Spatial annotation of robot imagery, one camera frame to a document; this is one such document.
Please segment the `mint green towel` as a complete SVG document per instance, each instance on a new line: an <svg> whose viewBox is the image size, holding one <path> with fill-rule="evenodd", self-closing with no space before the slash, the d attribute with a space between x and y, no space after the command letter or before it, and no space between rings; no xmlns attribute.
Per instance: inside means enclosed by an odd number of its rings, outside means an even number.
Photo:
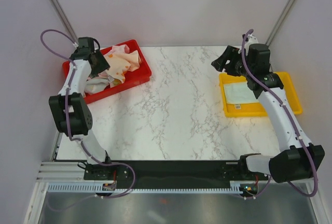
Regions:
<svg viewBox="0 0 332 224"><path fill-rule="evenodd" d="M246 82L227 83L223 85L226 103L233 105L235 109L241 109L242 105L254 104L259 101L255 98Z"/></svg>

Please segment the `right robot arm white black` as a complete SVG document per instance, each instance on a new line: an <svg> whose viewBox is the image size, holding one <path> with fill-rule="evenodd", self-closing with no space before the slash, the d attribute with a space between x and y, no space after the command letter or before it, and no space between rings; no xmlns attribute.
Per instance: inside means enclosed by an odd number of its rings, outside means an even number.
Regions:
<svg viewBox="0 0 332 224"><path fill-rule="evenodd" d="M237 167L239 177L250 179L259 172L272 176L277 183L316 178L325 151L321 145L312 144L296 120L279 75L270 71L268 46L251 44L244 53L227 46L211 65L218 72L246 79L247 87L267 112L279 143L280 153L274 157L242 155Z"/></svg>

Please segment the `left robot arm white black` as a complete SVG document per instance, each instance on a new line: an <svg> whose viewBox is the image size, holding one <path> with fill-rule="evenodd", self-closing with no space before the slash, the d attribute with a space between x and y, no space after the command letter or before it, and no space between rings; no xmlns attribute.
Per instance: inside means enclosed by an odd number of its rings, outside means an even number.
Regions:
<svg viewBox="0 0 332 224"><path fill-rule="evenodd" d="M70 70L57 95L49 98L49 106L57 130L83 150L90 164L97 164L95 173L101 179L112 177L114 168L107 151L95 137L92 113L84 100L88 78L94 78L110 68L92 37L81 37L78 46L69 58Z"/></svg>

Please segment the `cream orange-dotted towel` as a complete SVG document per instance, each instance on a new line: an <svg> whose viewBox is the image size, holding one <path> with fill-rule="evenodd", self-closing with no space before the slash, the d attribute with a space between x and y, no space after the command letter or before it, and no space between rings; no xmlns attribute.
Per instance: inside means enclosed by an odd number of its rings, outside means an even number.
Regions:
<svg viewBox="0 0 332 224"><path fill-rule="evenodd" d="M131 53L108 53L104 55L104 58L110 65L110 68L105 71L109 79L113 79L110 82L110 86L118 86L123 84L126 80L125 74L127 72L133 72L140 68L141 58L138 51Z"/></svg>

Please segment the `grey towel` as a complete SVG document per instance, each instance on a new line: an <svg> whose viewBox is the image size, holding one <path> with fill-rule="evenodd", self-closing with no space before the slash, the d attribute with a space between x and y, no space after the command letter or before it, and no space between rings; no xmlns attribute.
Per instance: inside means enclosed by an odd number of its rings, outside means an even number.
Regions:
<svg viewBox="0 0 332 224"><path fill-rule="evenodd" d="M96 94L102 92L109 85L105 78L92 78L86 81L84 92L87 94Z"/></svg>

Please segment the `pink striped towel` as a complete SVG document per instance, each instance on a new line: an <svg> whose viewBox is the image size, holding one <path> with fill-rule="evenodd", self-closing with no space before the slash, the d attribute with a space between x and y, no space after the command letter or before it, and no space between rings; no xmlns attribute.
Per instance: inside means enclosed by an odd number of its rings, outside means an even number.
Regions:
<svg viewBox="0 0 332 224"><path fill-rule="evenodd" d="M127 45L121 45L121 46L112 46L112 49L109 51L110 53L129 53L129 48L128 48L128 46ZM98 76L97 76L97 78L105 78L105 79L107 79L109 82L112 82L112 78L111 79L109 79L108 78L108 76L107 76L107 74L105 73L105 71L104 72L102 72L102 73L100 73Z"/></svg>

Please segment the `red plastic bin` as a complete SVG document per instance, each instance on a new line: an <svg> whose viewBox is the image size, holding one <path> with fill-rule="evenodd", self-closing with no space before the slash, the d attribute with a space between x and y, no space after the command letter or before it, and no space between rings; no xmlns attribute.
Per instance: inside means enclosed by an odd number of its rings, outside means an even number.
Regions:
<svg viewBox="0 0 332 224"><path fill-rule="evenodd" d="M123 43L119 43L118 46L127 45L130 52L137 51L141 59L140 67L133 72L126 72L125 81L118 86L107 86L103 91L95 94L86 93L84 100L87 104L96 102L108 96L120 93L124 90L139 86L143 83L150 81L152 75L151 69L135 39L127 40Z"/></svg>

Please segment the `yellow plastic bin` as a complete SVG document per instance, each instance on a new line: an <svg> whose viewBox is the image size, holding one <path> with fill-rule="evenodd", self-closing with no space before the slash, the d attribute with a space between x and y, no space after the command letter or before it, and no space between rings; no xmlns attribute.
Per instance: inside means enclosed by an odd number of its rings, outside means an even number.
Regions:
<svg viewBox="0 0 332 224"><path fill-rule="evenodd" d="M295 91L293 82L291 80L290 75L287 72L278 72L277 73L279 78L281 79L284 89L286 92L287 100L290 104L291 109L293 110L294 114L299 115L302 113L302 107L300 105L299 98ZM233 77L227 75L225 73L219 74L219 86L221 89L221 96L223 100L223 111L225 116L228 118L235 118L235 117L265 117L267 115L263 106L258 102L254 104L247 104L242 105L241 109L235 109L233 105L227 104L223 85L227 83L237 83L237 82L246 82L245 77Z"/></svg>

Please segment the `left aluminium frame post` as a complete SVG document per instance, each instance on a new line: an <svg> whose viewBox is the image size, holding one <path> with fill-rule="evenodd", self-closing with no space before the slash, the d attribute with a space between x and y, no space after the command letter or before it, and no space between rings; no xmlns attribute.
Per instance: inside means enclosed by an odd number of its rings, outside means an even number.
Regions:
<svg viewBox="0 0 332 224"><path fill-rule="evenodd" d="M52 7L54 8L57 16L59 17L62 25L64 26L65 30L68 32L69 36L74 40L74 41L78 41L78 37L68 19L68 17L66 16L61 4L59 3L58 0L49 0Z"/></svg>

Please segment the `aluminium frame post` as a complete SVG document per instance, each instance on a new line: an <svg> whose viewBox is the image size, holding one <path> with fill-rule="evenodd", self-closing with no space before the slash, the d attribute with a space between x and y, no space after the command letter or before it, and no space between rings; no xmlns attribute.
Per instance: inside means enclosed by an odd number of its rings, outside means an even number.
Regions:
<svg viewBox="0 0 332 224"><path fill-rule="evenodd" d="M68 32L69 36L74 40L74 41L78 41L78 37L68 19L68 17L66 16L61 4L59 3L58 0L49 0L52 7L54 8L57 16L59 17L62 25L64 26L65 30Z"/></svg>
<svg viewBox="0 0 332 224"><path fill-rule="evenodd" d="M290 14L292 8L295 6L297 0L287 0L283 10L281 11L275 25L273 26L265 44L270 46L274 41L275 37L277 36L278 32L282 28L285 20L287 19L288 15Z"/></svg>

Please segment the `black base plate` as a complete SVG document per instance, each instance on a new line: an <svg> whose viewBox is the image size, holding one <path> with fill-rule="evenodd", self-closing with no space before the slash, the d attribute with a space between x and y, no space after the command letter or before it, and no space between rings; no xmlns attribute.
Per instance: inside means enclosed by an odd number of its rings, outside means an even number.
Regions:
<svg viewBox="0 0 332 224"><path fill-rule="evenodd" d="M238 160L118 160L110 166L85 165L84 180L112 180L121 188L217 188L231 181L267 181L241 168Z"/></svg>

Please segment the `right aluminium frame post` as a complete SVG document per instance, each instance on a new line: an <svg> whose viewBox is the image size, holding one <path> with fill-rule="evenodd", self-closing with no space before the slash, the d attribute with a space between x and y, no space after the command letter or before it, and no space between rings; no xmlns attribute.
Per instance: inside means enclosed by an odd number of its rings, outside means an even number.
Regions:
<svg viewBox="0 0 332 224"><path fill-rule="evenodd" d="M281 11L275 25L273 26L265 44L270 46L274 41L275 37L277 36L278 32L282 28L285 20L287 19L288 15L290 14L292 8L295 6L297 0L287 0L283 10Z"/></svg>

